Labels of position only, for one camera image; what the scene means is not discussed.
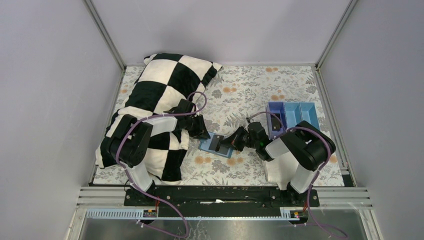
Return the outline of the blue card holder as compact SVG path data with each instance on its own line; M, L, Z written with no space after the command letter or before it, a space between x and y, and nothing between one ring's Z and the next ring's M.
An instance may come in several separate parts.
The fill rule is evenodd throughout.
M210 138L201 139L198 149L227 159L231 158L233 149L221 144L222 140L224 140L226 136L213 132L208 133Z

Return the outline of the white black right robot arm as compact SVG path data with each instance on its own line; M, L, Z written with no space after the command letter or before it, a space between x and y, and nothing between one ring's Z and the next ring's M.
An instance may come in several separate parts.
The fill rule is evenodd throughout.
M220 144L240 152L254 149L264 161L265 179L295 194L303 194L313 186L336 150L329 137L305 120L274 138L269 138L260 122L251 122Z

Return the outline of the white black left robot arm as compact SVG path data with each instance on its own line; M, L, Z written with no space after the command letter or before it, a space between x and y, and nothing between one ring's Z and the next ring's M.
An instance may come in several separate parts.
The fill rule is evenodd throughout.
M136 107L122 109L100 144L100 163L119 165L129 184L143 192L153 186L154 179L178 184L190 139L211 137L199 111L187 99L159 114Z

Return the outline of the black striped credit card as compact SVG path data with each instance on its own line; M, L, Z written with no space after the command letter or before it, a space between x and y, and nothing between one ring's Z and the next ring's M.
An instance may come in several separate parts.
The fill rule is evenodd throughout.
M211 142L209 145L209 150L211 151L215 151L215 152L219 152L220 151L220 147L221 144L220 142L224 139L223 135L217 135L215 134L212 138L211 138Z

